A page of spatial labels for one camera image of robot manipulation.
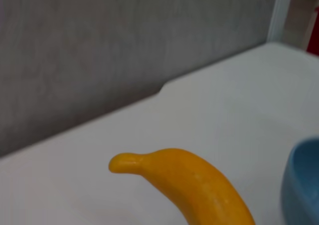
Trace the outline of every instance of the white surface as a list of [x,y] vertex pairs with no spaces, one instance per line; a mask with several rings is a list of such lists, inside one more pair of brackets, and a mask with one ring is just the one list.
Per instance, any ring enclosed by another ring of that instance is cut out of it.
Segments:
[[0,160],[1,225],[186,225],[117,153],[184,148],[219,168],[256,224],[282,224],[290,149],[319,131],[319,60],[268,44],[167,84],[155,97]]
[[275,1],[267,41],[280,41],[282,39],[290,1],[291,0]]

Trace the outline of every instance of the bowl rim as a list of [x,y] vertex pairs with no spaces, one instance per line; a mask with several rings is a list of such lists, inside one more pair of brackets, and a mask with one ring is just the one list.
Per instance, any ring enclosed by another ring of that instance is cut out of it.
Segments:
[[295,191],[296,196],[298,197],[299,202],[302,204],[302,206],[305,208],[305,212],[310,216],[311,220],[314,218],[319,221],[319,214],[316,213],[316,211],[313,209],[311,206],[311,201],[308,197],[302,196],[301,193],[304,190],[300,180],[297,179],[297,173],[295,170],[295,165],[294,165],[294,158],[296,155],[296,151],[300,147],[304,147],[309,145],[310,143],[316,142],[319,144],[319,137],[313,137],[310,139],[306,139],[298,143],[297,145],[294,146],[294,148],[291,150],[288,158],[288,172],[290,174],[291,179],[293,180],[293,183],[291,183],[292,189]]

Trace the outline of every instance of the bowl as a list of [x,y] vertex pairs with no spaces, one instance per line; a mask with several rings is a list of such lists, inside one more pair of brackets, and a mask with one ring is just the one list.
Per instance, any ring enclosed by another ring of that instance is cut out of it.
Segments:
[[291,151],[281,205],[288,225],[319,225],[319,138],[306,140]]

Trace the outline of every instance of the banana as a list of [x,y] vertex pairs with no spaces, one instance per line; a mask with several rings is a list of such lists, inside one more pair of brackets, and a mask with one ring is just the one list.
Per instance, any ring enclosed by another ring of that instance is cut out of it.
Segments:
[[164,149],[119,154],[110,161],[109,170],[143,176],[179,208],[189,225],[255,224],[227,178],[191,152]]

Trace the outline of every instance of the white tabletop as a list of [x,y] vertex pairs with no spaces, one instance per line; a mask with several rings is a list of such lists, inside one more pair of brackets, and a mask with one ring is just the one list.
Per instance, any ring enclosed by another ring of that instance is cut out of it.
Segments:
[[121,152],[190,150],[219,168],[256,224],[282,224],[289,151],[319,132],[319,60],[267,44],[147,100],[0,160],[2,225],[185,225],[147,181],[108,172]]

